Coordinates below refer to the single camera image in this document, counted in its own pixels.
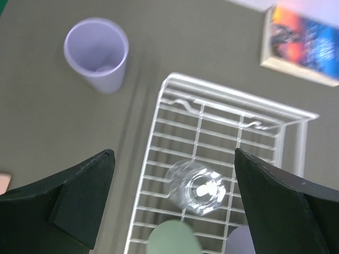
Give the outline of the brown cardboard sheet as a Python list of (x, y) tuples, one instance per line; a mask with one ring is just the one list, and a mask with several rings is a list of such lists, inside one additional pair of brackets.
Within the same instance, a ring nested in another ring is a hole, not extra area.
[(0, 195), (3, 195), (8, 190), (12, 179), (12, 175), (8, 173), (0, 173)]

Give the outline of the clear glass cup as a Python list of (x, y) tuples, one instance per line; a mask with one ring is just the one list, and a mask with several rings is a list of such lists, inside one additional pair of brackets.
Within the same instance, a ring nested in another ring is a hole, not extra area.
[(176, 206), (199, 216), (219, 209), (228, 193), (220, 173), (191, 160), (178, 161), (170, 167), (165, 174), (164, 191)]

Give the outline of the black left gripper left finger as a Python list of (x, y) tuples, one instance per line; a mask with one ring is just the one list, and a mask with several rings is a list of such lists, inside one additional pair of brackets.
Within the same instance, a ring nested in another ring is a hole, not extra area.
[(111, 149), (1, 195), (1, 253), (89, 253), (108, 198)]

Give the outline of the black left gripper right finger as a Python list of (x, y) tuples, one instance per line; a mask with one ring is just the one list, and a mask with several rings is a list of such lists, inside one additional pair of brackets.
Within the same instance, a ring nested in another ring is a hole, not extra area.
[(240, 195), (256, 253), (338, 253), (338, 191), (237, 148)]

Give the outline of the tall green cup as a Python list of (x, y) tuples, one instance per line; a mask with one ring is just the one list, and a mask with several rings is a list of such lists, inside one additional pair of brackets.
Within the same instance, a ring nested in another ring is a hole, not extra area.
[(146, 243), (146, 253), (202, 253), (191, 227), (179, 220), (168, 220), (153, 229)]

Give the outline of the short purple cup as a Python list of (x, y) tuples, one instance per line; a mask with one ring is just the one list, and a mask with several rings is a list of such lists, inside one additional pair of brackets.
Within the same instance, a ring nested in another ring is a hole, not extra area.
[(229, 235), (225, 253), (256, 254), (248, 226), (240, 226)]

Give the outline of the tall purple cup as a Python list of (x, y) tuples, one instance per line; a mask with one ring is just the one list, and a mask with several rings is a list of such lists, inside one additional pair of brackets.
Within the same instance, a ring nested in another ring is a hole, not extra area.
[(124, 81), (129, 41), (111, 20), (92, 17), (75, 24), (64, 40), (69, 66), (98, 92), (112, 94)]

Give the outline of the paperback book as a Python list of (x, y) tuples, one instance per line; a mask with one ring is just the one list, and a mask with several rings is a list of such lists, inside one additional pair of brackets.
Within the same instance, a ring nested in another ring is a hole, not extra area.
[(273, 5), (265, 14), (260, 65), (338, 86), (338, 28)]

